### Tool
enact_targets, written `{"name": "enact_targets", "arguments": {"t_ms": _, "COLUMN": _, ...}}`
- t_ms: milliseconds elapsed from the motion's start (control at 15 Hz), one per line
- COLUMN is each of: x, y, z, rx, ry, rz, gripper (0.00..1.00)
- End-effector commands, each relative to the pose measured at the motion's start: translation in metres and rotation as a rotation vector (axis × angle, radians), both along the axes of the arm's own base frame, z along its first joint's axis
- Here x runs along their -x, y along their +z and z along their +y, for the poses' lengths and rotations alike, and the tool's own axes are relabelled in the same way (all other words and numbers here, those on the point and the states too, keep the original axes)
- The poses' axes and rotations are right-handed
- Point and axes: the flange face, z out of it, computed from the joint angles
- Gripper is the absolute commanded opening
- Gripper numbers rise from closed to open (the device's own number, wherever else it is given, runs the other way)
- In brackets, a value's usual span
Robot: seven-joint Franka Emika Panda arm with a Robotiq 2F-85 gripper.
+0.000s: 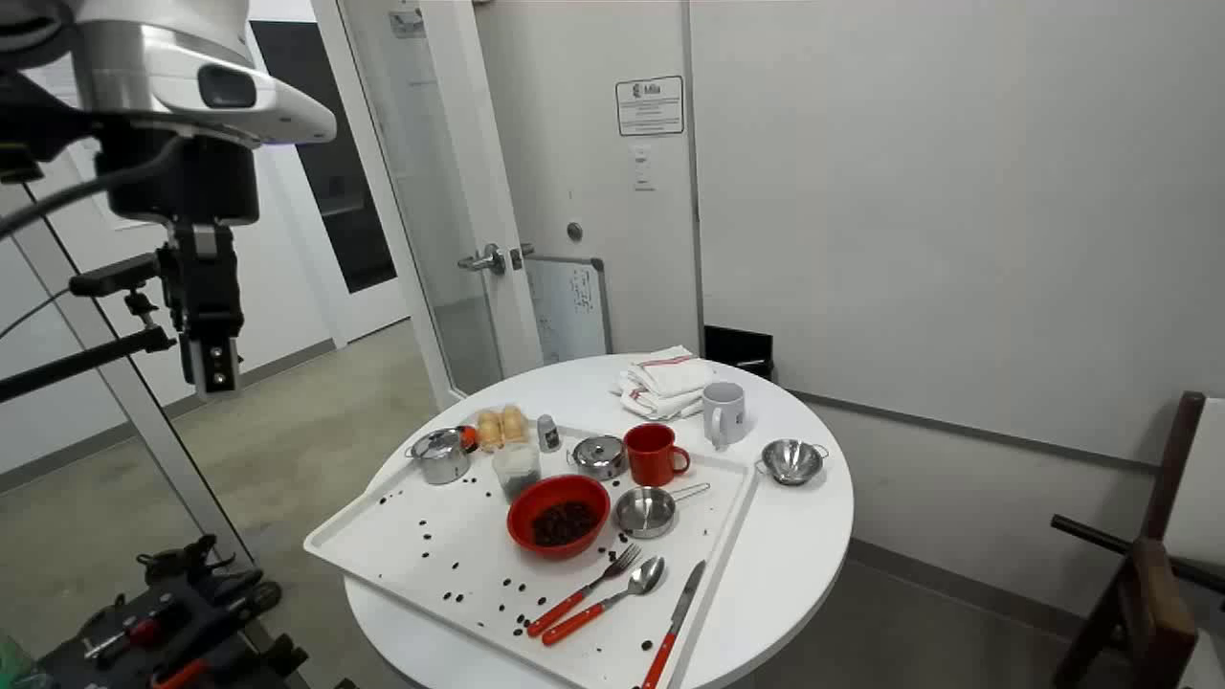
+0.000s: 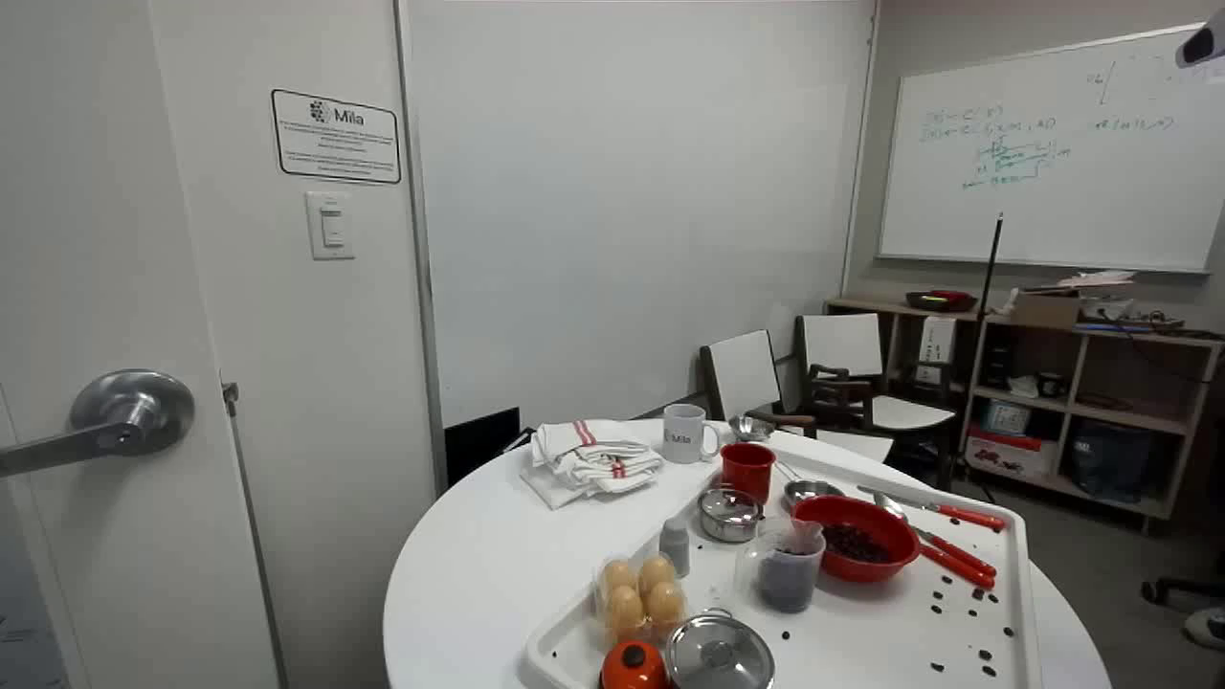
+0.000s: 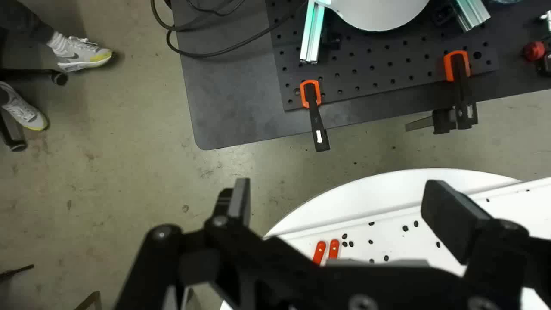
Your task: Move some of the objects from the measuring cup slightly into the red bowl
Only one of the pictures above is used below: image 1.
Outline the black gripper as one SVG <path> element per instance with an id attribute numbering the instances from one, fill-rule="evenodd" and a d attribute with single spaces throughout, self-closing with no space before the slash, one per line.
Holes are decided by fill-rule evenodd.
<path id="1" fill-rule="evenodd" d="M 193 371 L 208 395 L 239 387 L 239 334 L 245 326 L 230 228 L 175 224 L 161 248 L 164 303 Z"/>

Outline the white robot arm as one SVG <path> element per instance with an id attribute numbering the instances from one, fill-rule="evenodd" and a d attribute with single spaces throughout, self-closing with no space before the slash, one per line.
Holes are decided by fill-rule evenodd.
<path id="1" fill-rule="evenodd" d="M 234 230 L 262 220 L 252 154 L 336 136 L 326 104 L 252 61 L 245 22 L 249 0 L 0 0 L 0 182 L 30 184 L 95 141 L 92 182 L 9 210 L 0 235 L 89 196 L 170 230 L 157 253 L 64 283 L 80 299 L 123 291 L 143 331 L 9 377 L 0 400 L 164 349 L 200 395 L 239 387 Z"/>

